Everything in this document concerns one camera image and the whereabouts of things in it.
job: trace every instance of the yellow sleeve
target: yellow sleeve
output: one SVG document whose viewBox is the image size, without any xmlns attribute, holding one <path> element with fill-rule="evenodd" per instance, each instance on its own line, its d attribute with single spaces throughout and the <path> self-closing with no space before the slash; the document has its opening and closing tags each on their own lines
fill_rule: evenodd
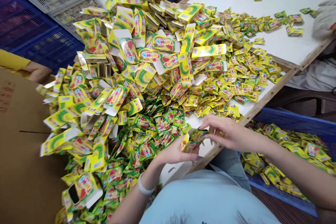
<svg viewBox="0 0 336 224">
<path fill-rule="evenodd" d="M 25 68 L 29 63 L 29 59 L 22 58 L 4 50 L 0 50 L 0 66 L 18 71 Z"/>
</svg>

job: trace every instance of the light blue shirt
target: light blue shirt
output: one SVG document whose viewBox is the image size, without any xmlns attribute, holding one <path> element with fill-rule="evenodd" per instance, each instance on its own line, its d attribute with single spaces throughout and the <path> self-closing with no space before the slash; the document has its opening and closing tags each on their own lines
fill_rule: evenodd
<svg viewBox="0 0 336 224">
<path fill-rule="evenodd" d="M 200 170 L 166 185 L 140 224 L 280 224 L 271 211 L 228 174 Z"/>
</svg>

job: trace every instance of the white wristband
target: white wristband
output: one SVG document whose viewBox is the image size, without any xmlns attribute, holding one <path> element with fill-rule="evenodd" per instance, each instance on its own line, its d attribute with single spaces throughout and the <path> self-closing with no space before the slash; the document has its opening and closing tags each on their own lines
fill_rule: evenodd
<svg viewBox="0 0 336 224">
<path fill-rule="evenodd" d="M 140 176 L 139 176 L 139 178 L 138 178 L 138 187 L 139 187 L 139 190 L 144 195 L 151 195 L 154 192 L 155 187 L 152 190 L 147 190 L 145 187 L 143 187 L 143 185 L 141 184 L 141 176 L 142 175 L 143 175 L 143 173 L 141 173 Z"/>
</svg>

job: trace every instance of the red floor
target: red floor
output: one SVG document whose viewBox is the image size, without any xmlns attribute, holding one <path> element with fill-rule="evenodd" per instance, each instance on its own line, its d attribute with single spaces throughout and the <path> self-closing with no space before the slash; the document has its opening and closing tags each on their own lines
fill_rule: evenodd
<svg viewBox="0 0 336 224">
<path fill-rule="evenodd" d="M 252 187 L 252 193 L 260 199 L 282 224 L 318 224 L 317 219 L 273 196 Z"/>
</svg>

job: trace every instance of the fingernail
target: fingernail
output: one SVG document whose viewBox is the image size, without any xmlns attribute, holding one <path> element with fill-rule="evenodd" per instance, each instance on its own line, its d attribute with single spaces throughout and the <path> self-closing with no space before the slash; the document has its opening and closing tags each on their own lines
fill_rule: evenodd
<svg viewBox="0 0 336 224">
<path fill-rule="evenodd" d="M 195 163 L 201 162 L 203 160 L 204 160 L 204 157 L 197 156 L 196 159 L 195 159 Z"/>
</svg>

